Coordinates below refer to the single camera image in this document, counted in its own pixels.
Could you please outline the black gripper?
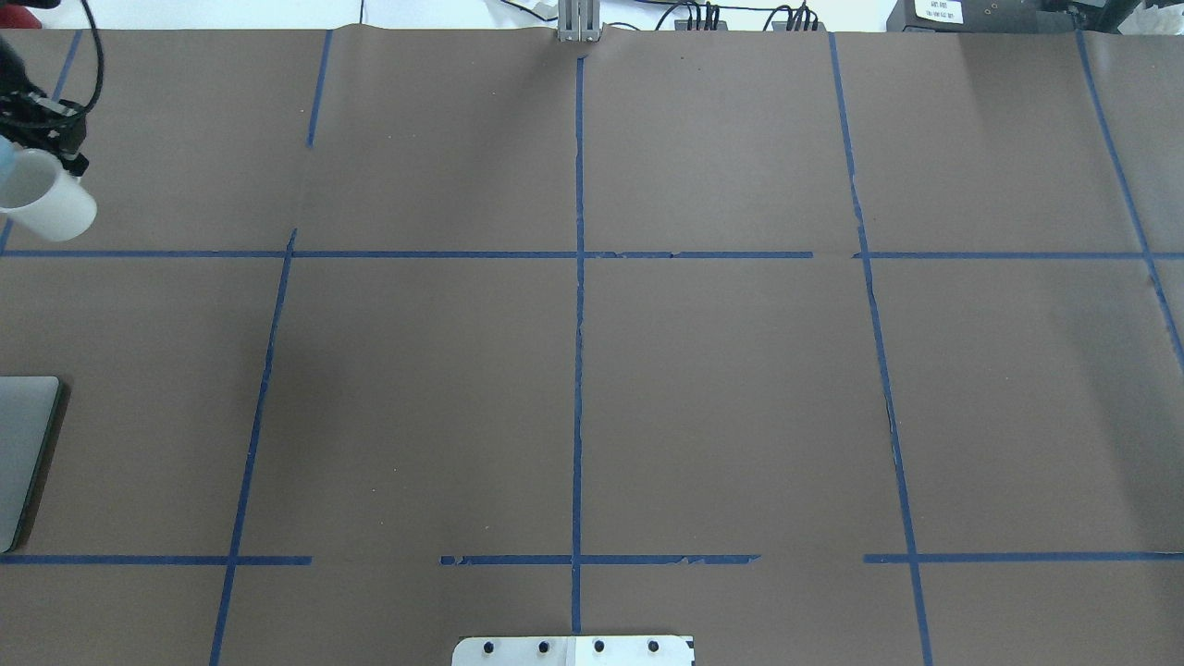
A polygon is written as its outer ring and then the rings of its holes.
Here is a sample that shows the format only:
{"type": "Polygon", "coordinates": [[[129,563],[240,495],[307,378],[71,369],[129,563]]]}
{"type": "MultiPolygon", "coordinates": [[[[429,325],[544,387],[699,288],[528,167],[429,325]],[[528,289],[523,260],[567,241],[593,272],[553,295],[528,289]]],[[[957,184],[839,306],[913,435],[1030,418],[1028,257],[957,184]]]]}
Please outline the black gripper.
{"type": "Polygon", "coordinates": [[[17,55],[1,59],[1,132],[8,142],[50,153],[70,177],[84,177],[89,168],[81,151],[86,140],[84,105],[50,98],[30,81],[17,55]]]}

